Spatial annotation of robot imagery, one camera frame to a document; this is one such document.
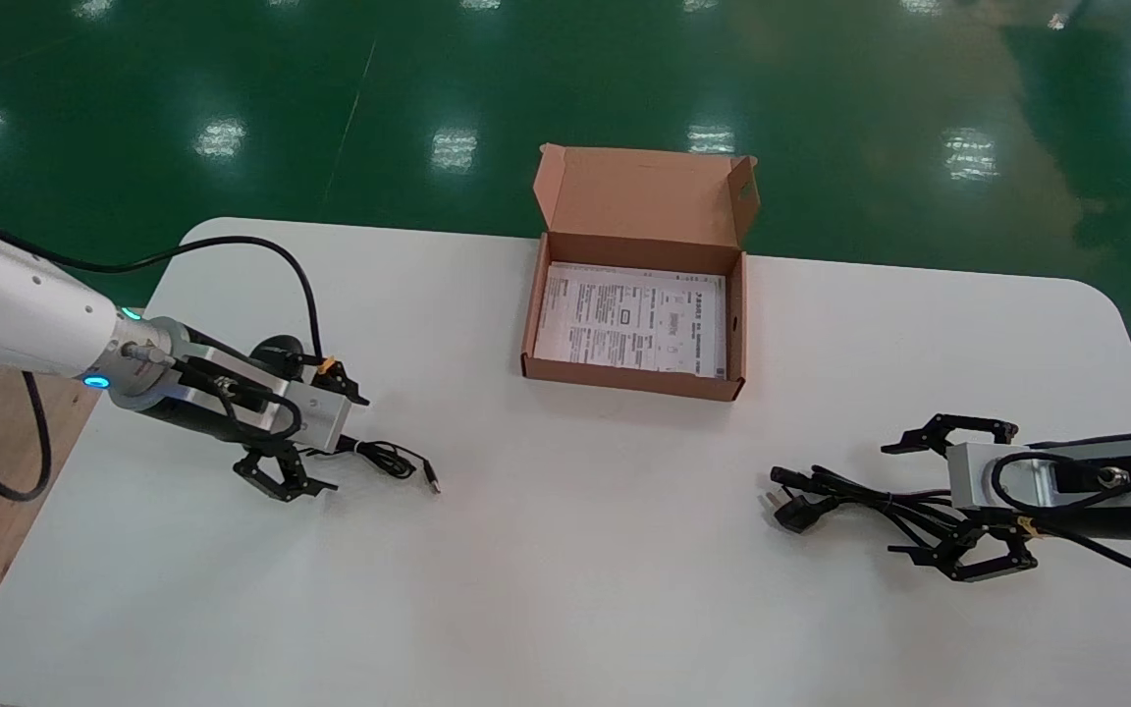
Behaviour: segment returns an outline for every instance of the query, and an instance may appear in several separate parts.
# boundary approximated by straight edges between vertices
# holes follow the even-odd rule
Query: power cord
[[[768,498],[777,506],[777,523],[788,532],[797,534],[806,532],[822,516],[839,509],[846,502],[875,510],[897,526],[897,529],[916,546],[925,549],[934,544],[924,537],[925,534],[940,540],[949,536],[951,528],[959,523],[955,516],[936,509],[936,506],[950,506],[949,499],[946,498],[950,493],[948,489],[916,493],[884,493],[862,486],[824,466],[814,465],[811,466],[811,471],[812,475],[805,475],[785,469],[783,466],[774,466],[770,469],[770,480],[779,484],[786,500],[774,494]],[[812,502],[804,494],[794,495],[789,489],[821,495],[822,499]]]
[[[423,457],[421,454],[408,449],[407,447],[399,446],[395,442],[386,442],[386,440],[377,440],[377,442],[359,442],[346,434],[342,436],[338,440],[338,447],[334,448],[334,451],[321,451],[320,449],[309,449],[304,451],[307,457],[334,457],[337,454],[346,454],[352,451],[354,454],[360,454],[364,457],[371,465],[377,466],[378,469],[385,472],[389,477],[397,480],[407,480],[412,477],[413,472],[417,471],[417,466],[413,465],[413,460],[408,457],[416,457],[421,462],[421,473],[425,475],[426,483],[430,484],[432,492],[441,493],[439,488],[439,477],[435,475],[435,467],[431,465],[430,459]]]

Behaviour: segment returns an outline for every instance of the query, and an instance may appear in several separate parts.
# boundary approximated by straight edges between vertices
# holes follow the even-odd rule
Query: green epoxy floor
[[[753,253],[1077,278],[1131,334],[1131,0],[0,0],[0,223],[72,256],[537,236],[547,140],[751,153]]]

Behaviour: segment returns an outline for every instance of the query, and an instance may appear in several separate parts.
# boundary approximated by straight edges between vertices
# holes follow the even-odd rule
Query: open cardboard box
[[[535,198],[539,238],[521,376],[736,399],[744,388],[744,235],[760,198],[753,157],[544,145]],[[535,359],[547,266],[615,265],[726,276],[726,379]]]

